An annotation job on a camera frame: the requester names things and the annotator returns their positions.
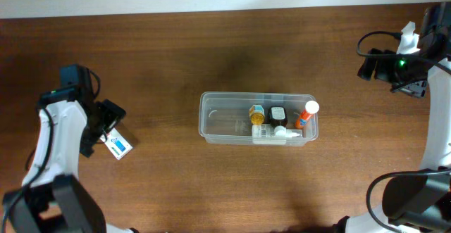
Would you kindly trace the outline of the orange tablet tube white cap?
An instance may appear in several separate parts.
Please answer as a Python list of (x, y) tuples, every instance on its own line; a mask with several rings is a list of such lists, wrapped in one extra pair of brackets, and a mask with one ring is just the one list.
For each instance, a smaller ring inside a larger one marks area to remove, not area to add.
[(308, 101), (305, 103), (304, 109), (301, 112), (295, 112), (295, 128), (302, 129), (307, 123), (318, 113), (320, 109), (316, 101)]

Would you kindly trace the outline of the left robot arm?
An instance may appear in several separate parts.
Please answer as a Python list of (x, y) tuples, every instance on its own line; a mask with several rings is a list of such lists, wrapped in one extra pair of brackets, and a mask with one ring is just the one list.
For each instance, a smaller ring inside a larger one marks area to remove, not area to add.
[(119, 232), (78, 180), (79, 157), (126, 115), (115, 103), (98, 101), (99, 77), (73, 64), (60, 69), (61, 86), (37, 102), (40, 130), (32, 164), (21, 188), (4, 195), (1, 231)]

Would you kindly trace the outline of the gold lid small jar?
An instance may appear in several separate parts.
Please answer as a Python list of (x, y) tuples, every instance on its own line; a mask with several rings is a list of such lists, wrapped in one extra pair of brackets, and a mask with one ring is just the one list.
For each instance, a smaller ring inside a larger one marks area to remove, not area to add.
[(262, 125), (265, 122), (265, 110), (262, 105), (254, 104), (249, 109), (249, 119), (253, 125)]

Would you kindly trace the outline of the dark bottle white cap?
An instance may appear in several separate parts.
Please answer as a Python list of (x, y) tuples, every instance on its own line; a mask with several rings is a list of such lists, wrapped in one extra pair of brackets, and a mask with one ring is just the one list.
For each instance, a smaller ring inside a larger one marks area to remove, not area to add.
[(287, 133), (286, 126), (288, 124), (286, 110), (282, 106), (273, 106), (269, 109), (268, 114), (270, 124), (274, 128), (275, 136), (284, 137)]

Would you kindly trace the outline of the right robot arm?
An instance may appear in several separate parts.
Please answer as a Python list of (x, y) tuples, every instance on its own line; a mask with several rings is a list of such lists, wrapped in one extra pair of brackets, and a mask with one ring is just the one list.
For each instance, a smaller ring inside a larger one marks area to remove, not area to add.
[(335, 232), (450, 231), (450, 2), (427, 8), (419, 29), (413, 22), (401, 32), (396, 51), (357, 49), (365, 59), (364, 80), (380, 80), (392, 93), (430, 96), (425, 147), (417, 170), (389, 172), (366, 190), (367, 211), (344, 217)]

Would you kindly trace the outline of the white pump bottle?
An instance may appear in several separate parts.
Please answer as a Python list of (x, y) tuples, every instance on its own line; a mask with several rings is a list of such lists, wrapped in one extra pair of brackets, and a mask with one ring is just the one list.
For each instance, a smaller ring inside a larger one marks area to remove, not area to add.
[(256, 145), (286, 145), (291, 138), (301, 137), (301, 130), (291, 130), (270, 124), (252, 126), (252, 142)]

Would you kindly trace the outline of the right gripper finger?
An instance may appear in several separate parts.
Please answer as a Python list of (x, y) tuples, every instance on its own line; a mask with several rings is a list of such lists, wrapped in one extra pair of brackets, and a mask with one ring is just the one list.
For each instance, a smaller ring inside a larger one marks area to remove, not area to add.
[(390, 89), (391, 93), (402, 92), (407, 96), (415, 97), (415, 98), (424, 98), (426, 94), (427, 88), (426, 80), (415, 80), (411, 82), (405, 82), (402, 84), (395, 84)]
[(372, 78), (377, 80), (380, 64), (381, 63), (377, 58), (366, 57), (364, 63), (358, 70), (357, 75), (363, 80), (370, 81)]

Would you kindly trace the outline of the white Panadol box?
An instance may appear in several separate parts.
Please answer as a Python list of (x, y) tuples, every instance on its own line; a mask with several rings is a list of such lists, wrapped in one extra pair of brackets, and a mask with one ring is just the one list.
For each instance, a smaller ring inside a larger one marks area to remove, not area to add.
[(100, 140), (117, 160), (122, 159), (126, 154), (133, 150), (132, 144), (129, 143), (116, 128), (103, 134)]

